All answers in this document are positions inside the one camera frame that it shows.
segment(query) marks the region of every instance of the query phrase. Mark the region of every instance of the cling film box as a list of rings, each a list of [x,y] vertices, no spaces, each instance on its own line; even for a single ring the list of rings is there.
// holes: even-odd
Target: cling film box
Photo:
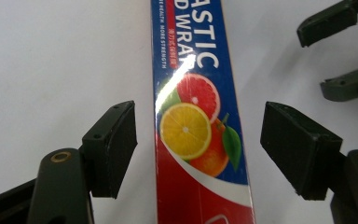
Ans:
[[[220,0],[151,0],[158,224],[255,223]]]

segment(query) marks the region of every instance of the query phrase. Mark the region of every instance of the lemon slice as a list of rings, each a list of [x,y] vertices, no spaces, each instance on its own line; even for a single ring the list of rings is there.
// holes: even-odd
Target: lemon slice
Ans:
[[[171,106],[162,115],[159,127],[162,142],[183,160],[196,159],[211,143],[211,123],[196,105]]]

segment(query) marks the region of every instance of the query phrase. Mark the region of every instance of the white surface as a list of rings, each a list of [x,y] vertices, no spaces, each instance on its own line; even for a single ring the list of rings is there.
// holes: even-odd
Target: white surface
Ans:
[[[225,0],[228,43],[257,223],[333,223],[305,202],[259,144],[264,103],[288,104],[358,148],[358,100],[325,100],[319,82],[358,69],[358,25],[308,49],[297,26],[332,0]],[[139,145],[118,199],[96,223],[155,223],[149,1],[0,1],[0,193],[35,178],[50,151],[79,147],[111,105],[136,103]]]

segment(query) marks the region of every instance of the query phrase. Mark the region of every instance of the grapefruit slice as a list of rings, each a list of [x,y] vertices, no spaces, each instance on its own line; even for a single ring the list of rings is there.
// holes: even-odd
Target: grapefruit slice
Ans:
[[[159,125],[164,145],[183,160],[196,159],[211,143],[211,124],[196,105],[171,106],[162,115]]]
[[[186,74],[178,83],[177,92],[183,103],[197,105],[211,123],[220,112],[220,97],[215,85],[207,77],[199,74]]]

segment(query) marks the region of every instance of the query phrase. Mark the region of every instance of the orange fruit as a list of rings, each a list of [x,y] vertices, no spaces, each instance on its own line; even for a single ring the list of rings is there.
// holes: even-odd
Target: orange fruit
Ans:
[[[190,161],[190,165],[199,171],[216,177],[220,175],[228,164],[228,155],[223,146],[223,131],[225,126],[217,119],[212,125],[211,144],[206,151],[195,160]]]
[[[162,115],[159,127],[164,145],[183,160],[199,157],[211,143],[211,123],[196,105],[171,106]]]

